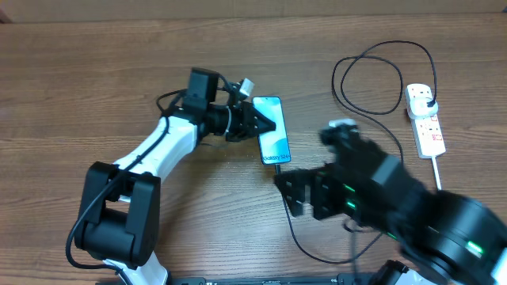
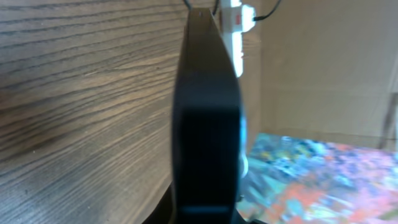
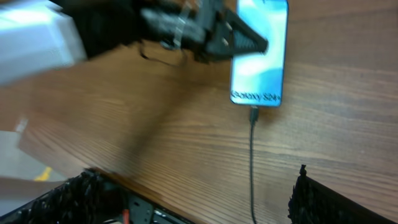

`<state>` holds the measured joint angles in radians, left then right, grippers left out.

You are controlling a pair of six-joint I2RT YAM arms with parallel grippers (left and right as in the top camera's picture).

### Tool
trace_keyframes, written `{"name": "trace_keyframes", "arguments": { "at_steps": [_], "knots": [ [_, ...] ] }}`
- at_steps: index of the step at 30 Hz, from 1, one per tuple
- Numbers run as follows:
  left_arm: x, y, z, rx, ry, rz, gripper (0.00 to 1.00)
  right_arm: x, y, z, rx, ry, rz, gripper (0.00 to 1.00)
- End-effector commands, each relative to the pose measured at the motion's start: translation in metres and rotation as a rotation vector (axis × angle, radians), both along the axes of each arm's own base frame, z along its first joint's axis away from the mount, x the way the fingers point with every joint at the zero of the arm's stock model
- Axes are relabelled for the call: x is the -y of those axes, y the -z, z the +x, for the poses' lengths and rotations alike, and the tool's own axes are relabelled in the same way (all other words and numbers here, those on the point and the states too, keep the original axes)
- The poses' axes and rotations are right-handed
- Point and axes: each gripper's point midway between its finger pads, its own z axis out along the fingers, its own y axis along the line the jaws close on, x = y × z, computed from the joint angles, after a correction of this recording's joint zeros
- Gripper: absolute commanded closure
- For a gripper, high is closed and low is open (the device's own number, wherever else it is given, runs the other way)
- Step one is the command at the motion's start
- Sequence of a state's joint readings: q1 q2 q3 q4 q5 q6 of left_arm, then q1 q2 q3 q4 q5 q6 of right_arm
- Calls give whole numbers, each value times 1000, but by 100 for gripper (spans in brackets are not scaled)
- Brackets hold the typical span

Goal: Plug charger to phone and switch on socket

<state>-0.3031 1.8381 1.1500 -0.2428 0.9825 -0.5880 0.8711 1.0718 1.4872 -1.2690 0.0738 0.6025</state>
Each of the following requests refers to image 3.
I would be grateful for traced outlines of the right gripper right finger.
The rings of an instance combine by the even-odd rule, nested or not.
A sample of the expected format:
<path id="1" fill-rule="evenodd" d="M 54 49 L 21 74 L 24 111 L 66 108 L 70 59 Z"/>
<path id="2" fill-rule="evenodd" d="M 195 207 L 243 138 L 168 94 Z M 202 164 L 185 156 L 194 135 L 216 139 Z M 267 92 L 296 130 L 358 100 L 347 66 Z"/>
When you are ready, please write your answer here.
<path id="1" fill-rule="evenodd" d="M 301 165 L 288 202 L 292 224 L 397 224 L 307 176 Z"/>

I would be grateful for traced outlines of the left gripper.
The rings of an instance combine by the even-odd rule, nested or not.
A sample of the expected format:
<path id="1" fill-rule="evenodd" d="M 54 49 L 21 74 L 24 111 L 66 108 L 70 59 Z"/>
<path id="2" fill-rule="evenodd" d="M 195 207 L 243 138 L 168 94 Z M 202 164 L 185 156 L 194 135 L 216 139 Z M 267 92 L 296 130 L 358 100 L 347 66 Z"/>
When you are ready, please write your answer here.
<path id="1" fill-rule="evenodd" d="M 233 55 L 265 53 L 268 40 L 250 28 L 222 0 L 197 1 L 196 25 L 203 32 L 194 50 L 201 63 L 229 60 Z"/>

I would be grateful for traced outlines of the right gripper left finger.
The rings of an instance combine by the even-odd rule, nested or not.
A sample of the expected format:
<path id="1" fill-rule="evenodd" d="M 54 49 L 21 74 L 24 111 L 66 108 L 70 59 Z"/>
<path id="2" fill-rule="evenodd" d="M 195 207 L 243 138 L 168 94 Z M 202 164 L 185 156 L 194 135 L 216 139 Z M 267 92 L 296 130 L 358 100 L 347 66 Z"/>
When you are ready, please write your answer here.
<path id="1" fill-rule="evenodd" d="M 3 215 L 3 224 L 127 223 L 127 194 L 103 173 L 86 169 Z"/>

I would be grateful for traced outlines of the blue Galaxy smartphone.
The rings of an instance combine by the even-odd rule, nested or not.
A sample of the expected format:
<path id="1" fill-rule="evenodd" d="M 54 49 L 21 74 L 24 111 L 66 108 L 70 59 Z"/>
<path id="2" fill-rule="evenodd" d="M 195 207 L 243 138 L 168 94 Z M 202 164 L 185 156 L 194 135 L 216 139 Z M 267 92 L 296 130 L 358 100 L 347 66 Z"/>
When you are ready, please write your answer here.
<path id="1" fill-rule="evenodd" d="M 288 1 L 239 0 L 237 14 L 268 40 L 268 47 L 264 53 L 232 59 L 230 100 L 237 105 L 278 107 L 282 103 Z"/>

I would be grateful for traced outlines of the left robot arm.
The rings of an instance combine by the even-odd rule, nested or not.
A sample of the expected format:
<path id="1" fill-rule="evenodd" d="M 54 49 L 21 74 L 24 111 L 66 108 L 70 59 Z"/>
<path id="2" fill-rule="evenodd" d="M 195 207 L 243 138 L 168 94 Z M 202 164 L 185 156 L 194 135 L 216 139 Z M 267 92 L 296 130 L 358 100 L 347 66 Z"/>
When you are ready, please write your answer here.
<path id="1" fill-rule="evenodd" d="M 121 45 L 158 42 L 197 62 L 264 53 L 268 40 L 223 1 L 2 1 L 1 84 L 70 67 Z"/>

